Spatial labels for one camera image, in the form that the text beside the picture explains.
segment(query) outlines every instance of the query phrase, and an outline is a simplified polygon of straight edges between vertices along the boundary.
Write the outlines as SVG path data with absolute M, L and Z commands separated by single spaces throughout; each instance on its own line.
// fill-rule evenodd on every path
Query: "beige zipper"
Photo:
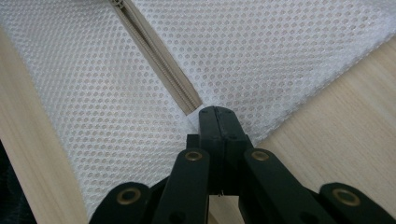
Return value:
M 202 104 L 202 101 L 161 39 L 131 1 L 110 1 L 165 88 L 183 112 L 189 115 Z

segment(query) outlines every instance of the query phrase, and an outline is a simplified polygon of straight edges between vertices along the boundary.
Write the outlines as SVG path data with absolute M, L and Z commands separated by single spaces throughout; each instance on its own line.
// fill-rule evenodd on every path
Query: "black clamp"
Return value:
M 253 147 L 232 110 L 207 107 L 199 124 L 167 178 L 152 188 L 117 186 L 90 223 L 203 224 L 209 194 L 238 195 L 246 223 L 396 223 L 348 185 L 327 184 L 319 194 L 303 187 L 273 153 Z

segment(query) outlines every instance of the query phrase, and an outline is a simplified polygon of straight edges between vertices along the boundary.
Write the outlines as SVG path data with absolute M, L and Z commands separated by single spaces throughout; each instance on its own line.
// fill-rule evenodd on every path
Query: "wood grain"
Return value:
M 396 217 L 396 37 L 308 101 L 258 147 L 274 152 L 305 187 L 318 192 L 326 183 L 346 183 Z M 235 217 L 236 199 L 211 202 L 209 223 L 244 223 Z
M 35 92 L 0 27 L 0 139 L 38 223 L 86 223 L 77 180 Z

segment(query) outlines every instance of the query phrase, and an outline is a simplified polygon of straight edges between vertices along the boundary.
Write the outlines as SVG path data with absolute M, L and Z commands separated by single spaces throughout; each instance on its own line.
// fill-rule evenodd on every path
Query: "brass rivet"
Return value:
M 332 195 L 338 202 L 349 206 L 358 206 L 361 204 L 361 199 L 347 189 L 334 189 Z
M 251 153 L 251 157 L 253 157 L 257 161 L 266 161 L 270 159 L 267 153 L 261 151 L 254 151 Z
M 185 157 L 186 157 L 186 159 L 189 160 L 189 161 L 198 161 L 198 160 L 200 160 L 203 156 L 202 156 L 202 154 L 199 153 L 199 152 L 191 151 L 191 152 L 188 152 L 188 153 L 185 155 Z
M 128 188 L 121 191 L 117 195 L 117 202 L 122 205 L 127 205 L 131 203 L 137 202 L 139 200 L 142 193 L 137 188 Z

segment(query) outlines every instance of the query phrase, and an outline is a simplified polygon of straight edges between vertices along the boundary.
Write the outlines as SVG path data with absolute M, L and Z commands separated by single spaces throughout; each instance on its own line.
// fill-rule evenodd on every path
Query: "mesh laundry bag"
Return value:
M 202 106 L 234 110 L 254 144 L 396 31 L 394 1 L 125 4 Z M 119 183 L 153 185 L 169 174 L 186 134 L 196 132 L 196 113 L 183 113 L 114 4 L 2 1 L 0 24 L 30 72 L 88 216 Z

